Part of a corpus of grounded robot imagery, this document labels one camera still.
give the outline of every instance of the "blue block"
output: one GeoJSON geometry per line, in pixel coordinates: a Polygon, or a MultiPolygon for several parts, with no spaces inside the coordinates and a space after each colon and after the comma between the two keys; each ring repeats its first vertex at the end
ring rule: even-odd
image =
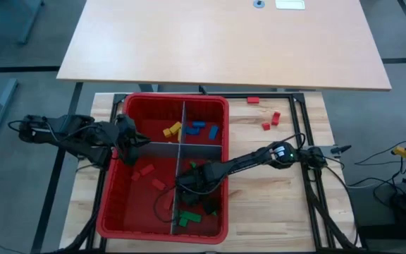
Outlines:
{"type": "Polygon", "coordinates": [[[219,131],[219,127],[217,127],[217,126],[212,126],[212,127],[211,127],[211,130],[209,131],[209,139],[210,139],[210,140],[215,140],[218,131],[219,131]]]}
{"type": "Polygon", "coordinates": [[[206,127],[206,123],[203,121],[193,121],[192,126],[195,128],[204,128],[206,127]]]}
{"type": "Polygon", "coordinates": [[[198,135],[198,134],[200,134],[200,129],[199,128],[186,127],[186,134],[198,135]]]}

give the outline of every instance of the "red plastic tray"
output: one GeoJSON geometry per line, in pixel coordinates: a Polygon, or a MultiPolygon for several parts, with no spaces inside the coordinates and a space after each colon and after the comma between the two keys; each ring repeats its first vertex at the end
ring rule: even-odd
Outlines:
{"type": "MultiPolygon", "coordinates": [[[[178,143],[176,135],[165,138],[162,130],[182,120],[185,102],[186,122],[205,121],[207,127],[199,135],[187,135],[186,144],[220,145],[221,161],[228,160],[228,102],[222,97],[203,95],[160,95],[132,94],[125,101],[123,113],[135,121],[137,130],[152,139],[152,142],[178,143]],[[212,125],[219,127],[215,140],[209,139],[212,125]]],[[[217,216],[206,215],[201,205],[186,207],[180,203],[179,210],[202,215],[200,223],[189,221],[186,227],[162,222],[153,211],[153,204],[161,191],[152,185],[159,179],[168,187],[174,186],[177,158],[140,157],[133,167],[120,160],[112,160],[97,221],[97,231],[105,238],[126,238],[153,241],[175,241],[186,243],[217,244],[228,233],[228,182],[224,180],[213,197],[221,202],[217,216]],[[133,181],[133,172],[153,164],[155,170],[133,181]]],[[[190,161],[205,163],[204,159],[183,159],[183,165],[190,161]]],[[[156,210],[163,219],[171,219],[172,211],[166,210],[159,199],[156,210]]]]}

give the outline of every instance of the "wooden table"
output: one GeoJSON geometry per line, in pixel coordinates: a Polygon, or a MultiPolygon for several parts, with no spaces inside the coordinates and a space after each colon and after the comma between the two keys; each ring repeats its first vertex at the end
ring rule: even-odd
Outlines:
{"type": "Polygon", "coordinates": [[[58,79],[390,90],[358,0],[87,0],[58,79]]]}
{"type": "MultiPolygon", "coordinates": [[[[307,111],[315,145],[332,145],[333,136],[324,100],[319,92],[305,93],[307,111]]],[[[96,94],[91,115],[108,121],[113,94],[96,94]]],[[[256,150],[272,141],[293,135],[290,106],[286,99],[261,99],[259,105],[245,99],[229,99],[230,158],[256,150]],[[270,121],[275,111],[281,113],[278,130],[263,131],[261,123],[270,121]]],[[[297,108],[302,123],[300,109],[297,108]]],[[[329,165],[342,178],[339,164],[329,165]]],[[[76,174],[68,207],[61,247],[67,246],[83,228],[92,212],[98,170],[83,169],[76,174]]],[[[329,171],[322,180],[331,217],[351,240],[355,238],[352,210],[347,194],[329,171]]],[[[229,177],[229,227],[226,240],[218,245],[167,243],[109,239],[107,252],[281,252],[314,251],[312,231],[302,185],[300,164],[277,170],[258,166],[229,177]]],[[[325,232],[319,218],[323,243],[325,232]]]]}

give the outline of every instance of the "red block on table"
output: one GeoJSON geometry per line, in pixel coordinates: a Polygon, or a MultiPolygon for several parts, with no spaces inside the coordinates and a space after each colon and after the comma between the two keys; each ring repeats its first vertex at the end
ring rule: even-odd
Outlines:
{"type": "Polygon", "coordinates": [[[270,125],[269,123],[263,123],[263,124],[262,124],[262,128],[263,128],[265,131],[268,131],[268,130],[271,129],[271,125],[270,125]]]}
{"type": "Polygon", "coordinates": [[[146,166],[145,168],[141,169],[140,174],[142,176],[144,176],[144,175],[148,174],[149,172],[151,172],[153,170],[154,170],[153,164],[150,164],[150,165],[146,166]]]}
{"type": "Polygon", "coordinates": [[[166,197],[164,198],[163,208],[165,210],[169,210],[172,207],[172,203],[173,203],[173,191],[169,190],[168,193],[166,194],[166,197]]]}
{"type": "Polygon", "coordinates": [[[134,172],[133,175],[131,176],[131,179],[133,181],[137,181],[137,180],[139,180],[139,177],[140,177],[139,172],[134,172]]]}
{"type": "Polygon", "coordinates": [[[166,185],[158,179],[153,179],[152,185],[156,187],[156,189],[162,191],[166,188],[166,185]]]}
{"type": "Polygon", "coordinates": [[[278,120],[280,120],[280,112],[275,112],[273,113],[273,117],[272,117],[272,125],[277,126],[278,125],[278,120]]]}
{"type": "Polygon", "coordinates": [[[259,103],[259,97],[247,97],[247,103],[259,103]]]}

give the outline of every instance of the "gray carpet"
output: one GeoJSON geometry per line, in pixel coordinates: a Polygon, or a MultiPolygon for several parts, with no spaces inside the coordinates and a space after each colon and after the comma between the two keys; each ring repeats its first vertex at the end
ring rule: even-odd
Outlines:
{"type": "MultiPolygon", "coordinates": [[[[16,40],[27,20],[18,0],[0,0],[0,66],[60,65],[78,22],[83,0],[46,0],[27,45],[16,40]]],[[[369,26],[382,58],[406,57],[406,17],[394,0],[362,1],[369,26]]],[[[352,145],[343,155],[348,183],[364,177],[389,178],[397,164],[358,167],[353,164],[371,153],[406,139],[406,64],[386,65],[391,92],[324,91],[324,99],[336,142],[352,145]]],[[[55,73],[0,74],[0,92],[9,78],[20,86],[14,94],[0,129],[0,244],[24,253],[30,251],[57,149],[18,140],[5,127],[26,114],[66,114],[74,83],[57,81],[55,73]]],[[[209,91],[248,91],[248,87],[208,87],[209,91]]],[[[89,114],[96,92],[134,92],[135,84],[86,83],[77,112],[89,114]]],[[[197,88],[168,85],[164,92],[189,92],[197,88]]],[[[385,153],[374,159],[395,159],[385,153]]],[[[75,158],[66,157],[54,201],[43,251],[55,250],[74,181],[75,158]]],[[[355,213],[361,224],[388,222],[390,212],[371,197],[371,188],[352,190],[355,213]],[[367,205],[372,204],[372,211],[367,205]]],[[[376,250],[406,253],[406,241],[370,241],[376,250]]]]}

